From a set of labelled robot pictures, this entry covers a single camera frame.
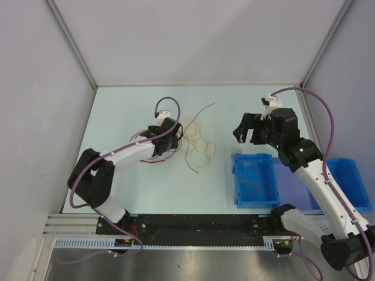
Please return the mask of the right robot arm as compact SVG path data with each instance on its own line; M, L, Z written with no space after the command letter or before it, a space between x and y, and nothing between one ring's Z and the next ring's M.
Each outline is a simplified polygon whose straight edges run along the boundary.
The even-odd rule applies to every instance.
M272 211L271 230L277 235L287 231L301 235L317 246L327 263L338 271L368 259L372 275L374 226L347 199L315 143L301 137L294 110L277 108L267 114L245 113L233 131L238 143L246 141L249 130L253 132L252 144L276 149L279 160L307 186L329 223L326 228L293 205L285 204Z

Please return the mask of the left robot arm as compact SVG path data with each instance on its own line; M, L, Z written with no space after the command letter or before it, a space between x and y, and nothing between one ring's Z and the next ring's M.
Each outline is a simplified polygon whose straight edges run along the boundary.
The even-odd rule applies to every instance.
M129 229L128 211L111 194L114 175L142 160L161 156L178 147L181 124L171 117L149 126L130 143L113 152L100 153L86 149L80 156L67 186L78 195L84 206L109 219L109 227L117 234Z

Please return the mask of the blue plastic bin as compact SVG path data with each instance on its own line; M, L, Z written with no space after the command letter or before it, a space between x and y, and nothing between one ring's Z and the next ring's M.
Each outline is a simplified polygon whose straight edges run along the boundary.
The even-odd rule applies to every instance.
M353 159L329 159L328 168L339 187L358 211L373 210L362 178Z
M280 204L271 155L233 153L231 160L237 208L273 208Z

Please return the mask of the purple plastic tray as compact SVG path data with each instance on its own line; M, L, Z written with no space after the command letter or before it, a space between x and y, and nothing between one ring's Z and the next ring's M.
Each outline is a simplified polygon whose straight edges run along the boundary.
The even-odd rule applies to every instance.
M277 180L280 204L294 205L306 213L318 213L320 206L300 178L284 166L279 158L272 158Z

